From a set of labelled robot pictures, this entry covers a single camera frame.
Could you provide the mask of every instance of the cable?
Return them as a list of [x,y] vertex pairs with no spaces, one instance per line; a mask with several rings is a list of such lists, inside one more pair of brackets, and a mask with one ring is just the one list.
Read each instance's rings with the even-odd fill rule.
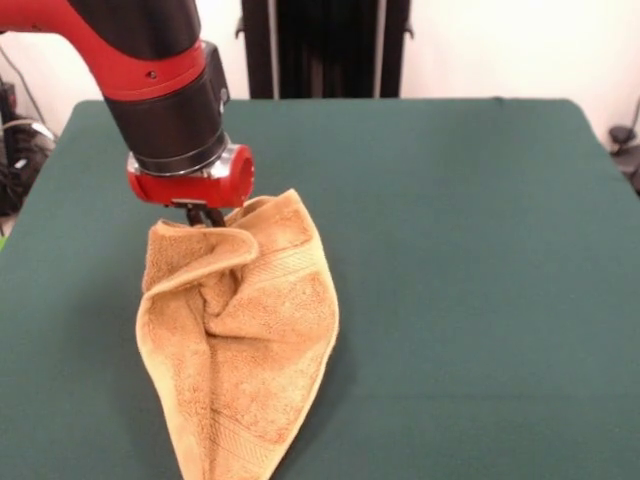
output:
[[12,120],[11,122],[7,122],[4,125],[2,125],[2,130],[6,130],[11,127],[17,127],[20,125],[31,127],[36,132],[40,133],[41,135],[44,135],[45,137],[49,138],[49,140],[52,140],[54,142],[58,140],[58,136],[55,133],[53,133],[50,128],[38,122],[37,120],[33,120],[31,118],[20,118],[18,120]]
[[0,126],[0,129],[12,129],[11,134],[4,135],[4,140],[11,138],[14,151],[6,161],[0,161],[0,216],[11,216],[18,213],[31,190],[40,169],[51,155],[53,147],[37,140],[49,134],[44,133],[44,126],[33,119],[18,118]]
[[629,126],[629,133],[627,134],[627,139],[624,143],[629,143],[633,138],[633,132],[638,125],[638,119],[640,118],[640,98],[636,102],[636,111],[633,114],[633,120],[631,121],[631,125]]
[[44,120],[44,115],[42,115],[42,111],[40,110],[40,107],[38,106],[38,102],[36,102],[35,98],[33,97],[33,93],[31,93],[31,90],[29,89],[29,85],[27,84],[27,81],[25,80],[24,75],[22,74],[20,69],[18,67],[16,67],[16,65],[13,63],[13,61],[9,57],[9,55],[7,55],[7,52],[5,52],[5,50],[2,47],[2,45],[0,45],[0,55],[2,55],[4,57],[5,61],[9,64],[9,67],[11,67],[11,69],[14,72],[16,72],[16,75],[18,75],[18,77],[20,78],[20,81],[22,82],[22,85],[24,86],[24,89],[27,92],[27,96],[29,97],[29,100],[31,100],[31,103],[33,104],[33,108],[35,108],[36,113],[38,114],[38,117],[40,118],[40,121],[42,123],[47,123]]

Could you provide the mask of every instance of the white wall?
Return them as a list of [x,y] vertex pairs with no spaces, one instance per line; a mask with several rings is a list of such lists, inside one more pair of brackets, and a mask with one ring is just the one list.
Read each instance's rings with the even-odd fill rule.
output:
[[[220,47],[232,95],[247,98],[244,42],[234,38],[240,0],[198,3],[203,37]],[[413,0],[416,38],[407,37],[402,95],[570,98],[606,141],[640,95],[638,21],[638,0]],[[6,34],[0,43],[56,131],[75,103],[100,97],[64,39]],[[0,72],[15,79],[1,59]]]

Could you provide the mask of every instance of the towel fold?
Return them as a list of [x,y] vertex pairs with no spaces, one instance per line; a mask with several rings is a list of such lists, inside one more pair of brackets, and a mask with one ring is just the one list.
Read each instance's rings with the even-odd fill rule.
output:
[[185,480],[270,478],[337,334],[323,245],[294,190],[225,228],[151,229],[136,335]]

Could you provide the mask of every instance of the towel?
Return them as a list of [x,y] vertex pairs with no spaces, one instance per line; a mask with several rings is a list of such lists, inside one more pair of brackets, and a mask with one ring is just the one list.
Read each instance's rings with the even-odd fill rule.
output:
[[320,235],[295,190],[224,228],[149,232],[136,337],[185,480],[270,478],[339,330]]

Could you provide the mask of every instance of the black metal frame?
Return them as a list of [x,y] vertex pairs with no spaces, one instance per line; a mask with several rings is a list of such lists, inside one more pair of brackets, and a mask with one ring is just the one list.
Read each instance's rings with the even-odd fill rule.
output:
[[[279,54],[287,59],[285,70],[280,68],[280,98],[307,98],[312,95],[309,87],[307,67],[301,66],[301,58],[308,56],[300,51],[300,42],[295,41],[295,33],[288,27],[296,25],[300,34],[300,22],[292,22],[290,12],[295,3],[302,0],[280,0],[278,2],[278,38]],[[320,15],[331,15],[335,10],[335,0],[312,0],[314,8]],[[339,76],[342,82],[336,81],[336,71],[323,70],[323,97],[372,97],[375,64],[375,38],[377,0],[338,0],[346,4],[352,2],[359,9],[360,23],[357,29],[350,32],[348,39],[332,39],[328,29],[316,32],[322,36],[327,51],[339,52]],[[383,63],[381,72],[380,97],[397,98],[400,96],[404,42],[409,22],[411,0],[387,0]],[[273,71],[271,65],[270,27],[268,0],[242,0],[243,33],[247,66],[249,74],[249,91],[251,98],[274,98]]]

